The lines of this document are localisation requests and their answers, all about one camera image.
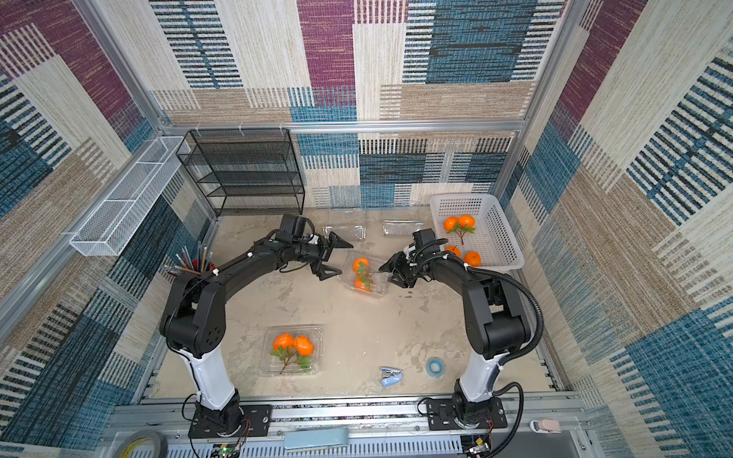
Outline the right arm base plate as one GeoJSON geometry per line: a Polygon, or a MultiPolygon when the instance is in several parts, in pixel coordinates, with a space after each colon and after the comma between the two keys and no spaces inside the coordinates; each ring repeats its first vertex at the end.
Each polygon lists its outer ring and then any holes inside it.
{"type": "Polygon", "coordinates": [[[427,417],[431,431],[508,427],[506,411],[498,397],[479,403],[463,402],[459,398],[424,398],[418,403],[417,409],[427,417]]]}

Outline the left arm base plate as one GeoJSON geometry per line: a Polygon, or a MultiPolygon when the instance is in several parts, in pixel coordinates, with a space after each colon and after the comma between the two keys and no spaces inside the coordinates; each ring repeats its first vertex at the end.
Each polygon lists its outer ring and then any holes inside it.
{"type": "Polygon", "coordinates": [[[265,437],[270,428],[271,413],[271,405],[231,405],[224,410],[210,410],[196,403],[188,437],[224,440],[265,437]]]}

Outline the clear clamshell container back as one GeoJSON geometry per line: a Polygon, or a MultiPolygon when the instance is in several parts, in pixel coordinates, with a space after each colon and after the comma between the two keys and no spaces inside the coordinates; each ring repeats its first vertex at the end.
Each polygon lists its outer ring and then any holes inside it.
{"type": "Polygon", "coordinates": [[[406,237],[425,228],[417,219],[384,219],[383,232],[386,237],[406,237]]]}

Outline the clear clamshell container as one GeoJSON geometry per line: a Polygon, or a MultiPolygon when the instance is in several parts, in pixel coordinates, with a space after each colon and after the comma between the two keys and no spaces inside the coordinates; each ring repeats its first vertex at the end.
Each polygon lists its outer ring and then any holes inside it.
{"type": "Polygon", "coordinates": [[[274,326],[265,332],[260,370],[264,376],[313,375],[323,360],[322,326],[274,326]]]}
{"type": "Polygon", "coordinates": [[[379,270],[385,262],[372,255],[349,250],[338,278],[343,286],[352,291],[382,298],[391,285],[391,274],[379,270]]]}
{"type": "Polygon", "coordinates": [[[362,224],[329,224],[324,227],[325,235],[335,233],[347,242],[363,242],[367,238],[367,229],[362,224]]]}
{"type": "Polygon", "coordinates": [[[406,237],[425,228],[417,219],[384,219],[383,232],[386,237],[406,237]]]}

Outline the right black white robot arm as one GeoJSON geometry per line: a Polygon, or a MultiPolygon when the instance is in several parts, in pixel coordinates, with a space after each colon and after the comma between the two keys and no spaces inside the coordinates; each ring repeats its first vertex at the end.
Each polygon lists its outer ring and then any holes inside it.
{"type": "Polygon", "coordinates": [[[506,364],[531,352],[543,333],[538,302],[512,276],[471,266],[441,246],[431,229],[412,234],[413,242],[379,267],[389,281],[412,288],[419,280],[440,282],[460,295],[467,339],[473,353],[454,386],[453,427],[472,429],[484,422],[505,427],[494,385],[506,364]]]}

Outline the orange pair with leaves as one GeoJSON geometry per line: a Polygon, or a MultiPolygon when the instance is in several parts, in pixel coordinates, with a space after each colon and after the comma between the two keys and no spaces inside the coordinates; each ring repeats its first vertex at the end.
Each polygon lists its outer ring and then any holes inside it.
{"type": "Polygon", "coordinates": [[[465,244],[465,238],[475,232],[475,225],[475,218],[471,215],[451,216],[443,223],[444,230],[448,234],[456,234],[461,244],[465,244]]]}

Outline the clear clamshell container front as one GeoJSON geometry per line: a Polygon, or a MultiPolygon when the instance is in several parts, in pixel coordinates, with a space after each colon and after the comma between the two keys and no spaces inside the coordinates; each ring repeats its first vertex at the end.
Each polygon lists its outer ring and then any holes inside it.
{"type": "Polygon", "coordinates": [[[322,326],[274,326],[265,332],[260,370],[264,376],[313,375],[323,360],[322,326]]]}

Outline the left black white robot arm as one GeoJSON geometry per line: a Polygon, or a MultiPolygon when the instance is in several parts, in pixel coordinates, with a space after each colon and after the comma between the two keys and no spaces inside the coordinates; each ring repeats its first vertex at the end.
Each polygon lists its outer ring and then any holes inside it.
{"type": "Polygon", "coordinates": [[[292,261],[308,266],[321,281],[338,276],[341,271],[326,262],[333,250],[351,247],[334,232],[326,237],[316,233],[305,217],[285,215],[278,229],[256,240],[239,257],[200,274],[182,272],[175,278],[160,334],[169,350],[183,359],[196,387],[189,438],[230,438],[253,429],[221,354],[228,300],[292,261]]]}

